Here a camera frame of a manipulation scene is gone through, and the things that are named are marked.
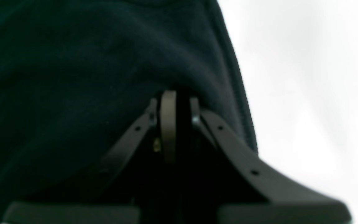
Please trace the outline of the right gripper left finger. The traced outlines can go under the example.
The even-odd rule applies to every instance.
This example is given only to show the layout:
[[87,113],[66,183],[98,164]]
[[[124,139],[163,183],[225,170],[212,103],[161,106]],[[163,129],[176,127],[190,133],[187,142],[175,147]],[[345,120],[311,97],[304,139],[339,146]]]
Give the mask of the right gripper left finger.
[[[145,139],[157,134],[153,149],[163,151],[166,163],[175,162],[177,93],[165,91],[152,98],[149,106],[120,139],[85,172],[81,180],[94,187],[86,190],[94,198],[106,190],[125,170]],[[129,205],[80,205],[13,202],[7,208],[3,224],[139,224],[141,210]]]

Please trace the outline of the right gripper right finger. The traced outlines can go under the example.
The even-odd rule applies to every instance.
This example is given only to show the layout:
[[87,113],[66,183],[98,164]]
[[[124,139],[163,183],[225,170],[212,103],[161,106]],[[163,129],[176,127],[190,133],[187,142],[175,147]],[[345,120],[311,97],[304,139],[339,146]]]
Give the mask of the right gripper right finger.
[[311,190],[259,159],[230,126],[214,112],[190,98],[191,122],[220,153],[228,171],[248,186],[241,190],[259,202],[223,203],[217,207],[218,224],[350,224],[351,214],[339,200]]

